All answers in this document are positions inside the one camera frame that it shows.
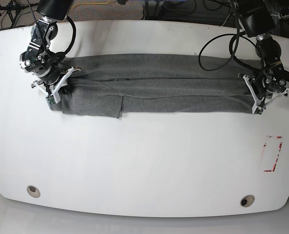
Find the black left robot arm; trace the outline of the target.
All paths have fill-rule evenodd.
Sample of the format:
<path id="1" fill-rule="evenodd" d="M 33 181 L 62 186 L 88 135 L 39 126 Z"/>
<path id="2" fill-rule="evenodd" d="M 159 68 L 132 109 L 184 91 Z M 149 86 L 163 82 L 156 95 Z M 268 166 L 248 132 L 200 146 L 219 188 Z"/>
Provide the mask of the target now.
<path id="1" fill-rule="evenodd" d="M 241 66 L 252 71 L 252 76 L 239 74 L 248 86 L 254 104 L 253 114 L 262 114 L 276 98 L 287 96 L 289 91 L 289 71 L 280 60 L 281 47 L 270 35 L 275 28 L 274 21 L 262 0 L 231 0 L 235 7 L 235 17 L 243 26 L 243 32 L 233 36 L 229 52 L 234 54 L 233 43 L 245 35 L 256 38 L 255 51 L 260 58 L 260 68 L 254 68 L 233 57 Z"/>

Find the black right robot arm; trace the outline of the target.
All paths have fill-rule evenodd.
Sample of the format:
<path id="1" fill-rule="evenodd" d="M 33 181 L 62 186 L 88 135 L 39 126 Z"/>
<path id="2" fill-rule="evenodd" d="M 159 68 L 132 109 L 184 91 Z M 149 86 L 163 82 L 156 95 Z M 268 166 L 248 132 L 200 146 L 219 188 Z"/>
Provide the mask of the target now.
<path id="1" fill-rule="evenodd" d="M 36 9 L 41 18 L 35 20 L 27 50 L 20 55 L 21 69 L 39 78 L 31 87 L 37 87 L 45 94 L 49 106 L 61 101 L 60 92 L 67 86 L 68 78 L 81 70 L 79 66 L 62 62 L 72 49 L 77 34 L 75 24 L 68 16 L 73 4 L 73 0 L 41 0 Z M 72 27 L 71 42 L 65 51 L 54 53 L 49 47 L 58 33 L 57 22 L 63 20 Z"/>

